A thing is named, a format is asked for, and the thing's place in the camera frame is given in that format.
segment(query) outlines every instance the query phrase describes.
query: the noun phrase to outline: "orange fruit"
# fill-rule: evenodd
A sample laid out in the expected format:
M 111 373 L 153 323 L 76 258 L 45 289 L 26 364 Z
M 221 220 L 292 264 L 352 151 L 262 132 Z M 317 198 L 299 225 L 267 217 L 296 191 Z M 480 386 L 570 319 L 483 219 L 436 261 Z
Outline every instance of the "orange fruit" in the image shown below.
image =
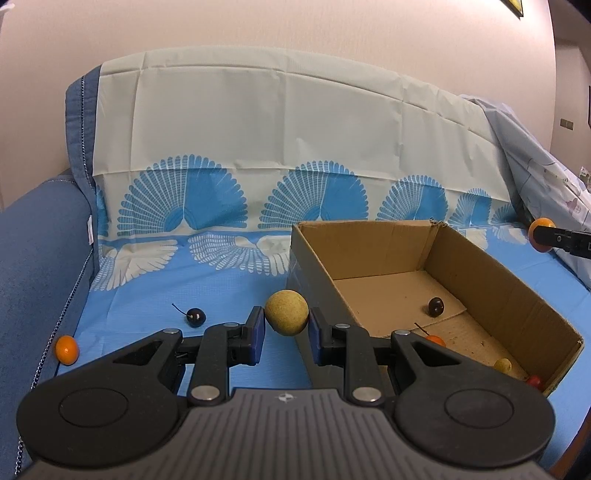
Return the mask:
M 534 230 L 537 226 L 550 226 L 552 228 L 555 228 L 556 225 L 549 218 L 538 218 L 537 220 L 531 222 L 530 229 L 527 232 L 527 236 L 530 239 L 531 246 L 534 247 L 534 249 L 536 249 L 538 252 L 545 254 L 546 252 L 552 250 L 552 247 L 540 245 L 538 242 L 534 240 Z
M 78 344 L 70 335 L 58 338 L 56 342 L 56 358 L 64 365 L 71 365 L 78 360 Z
M 437 335 L 427 335 L 425 338 L 427 340 L 431 340 L 433 343 L 436 343 L 438 345 L 446 346 L 445 342 L 443 341 L 443 338 L 438 337 Z

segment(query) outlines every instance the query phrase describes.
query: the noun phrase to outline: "metal screw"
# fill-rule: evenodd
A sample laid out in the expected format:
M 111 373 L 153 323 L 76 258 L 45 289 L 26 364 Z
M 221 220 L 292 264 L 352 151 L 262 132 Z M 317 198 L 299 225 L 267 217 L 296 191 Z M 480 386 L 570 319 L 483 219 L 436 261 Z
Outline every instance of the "metal screw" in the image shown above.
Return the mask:
M 353 397 L 359 401 L 374 402 L 382 397 L 380 390 L 374 387 L 358 387 L 353 390 Z
M 213 385 L 199 385 L 191 390 L 191 396 L 197 400 L 215 400 L 220 396 L 220 391 Z

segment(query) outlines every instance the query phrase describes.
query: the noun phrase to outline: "cherry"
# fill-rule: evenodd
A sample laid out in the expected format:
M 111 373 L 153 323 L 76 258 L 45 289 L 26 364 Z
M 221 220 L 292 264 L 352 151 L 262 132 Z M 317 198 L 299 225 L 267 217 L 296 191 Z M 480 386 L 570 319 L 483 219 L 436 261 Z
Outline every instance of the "cherry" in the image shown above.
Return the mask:
M 187 313 L 180 310 L 174 303 L 172 304 L 174 308 L 176 308 L 180 313 L 185 315 L 187 318 L 187 322 L 193 328 L 200 327 L 205 323 L 205 312 L 202 309 L 192 308 L 189 309 Z
M 433 297 L 429 300 L 428 310 L 431 317 L 439 317 L 443 313 L 443 300 L 439 297 Z

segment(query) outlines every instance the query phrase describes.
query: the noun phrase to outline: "cardboard box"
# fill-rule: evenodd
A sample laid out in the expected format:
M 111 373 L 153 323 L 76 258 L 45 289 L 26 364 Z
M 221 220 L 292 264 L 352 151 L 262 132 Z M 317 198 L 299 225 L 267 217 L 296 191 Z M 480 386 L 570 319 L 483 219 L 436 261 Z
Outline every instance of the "cardboard box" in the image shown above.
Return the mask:
M 320 307 L 331 324 L 357 323 L 384 338 L 397 329 L 424 336 L 418 324 L 485 365 L 509 358 L 509 374 L 539 375 L 546 395 L 583 349 L 581 335 L 544 299 L 441 222 L 299 223 L 287 288 Z M 427 313 L 433 297 L 445 305 L 437 318 Z M 313 363 L 306 330 L 297 343 L 312 384 L 340 388 L 342 370 Z

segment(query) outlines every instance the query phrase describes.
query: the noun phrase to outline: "yellow ball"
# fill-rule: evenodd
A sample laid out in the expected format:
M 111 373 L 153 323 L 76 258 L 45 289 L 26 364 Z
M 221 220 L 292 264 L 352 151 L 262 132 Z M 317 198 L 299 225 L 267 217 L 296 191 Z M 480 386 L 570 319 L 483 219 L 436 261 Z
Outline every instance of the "yellow ball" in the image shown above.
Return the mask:
M 280 290 L 265 303 L 265 318 L 277 333 L 294 336 L 300 333 L 308 322 L 308 304 L 293 290 Z
M 493 366 L 495 370 L 498 370 L 502 374 L 507 374 L 511 371 L 511 361 L 508 358 L 499 358 Z

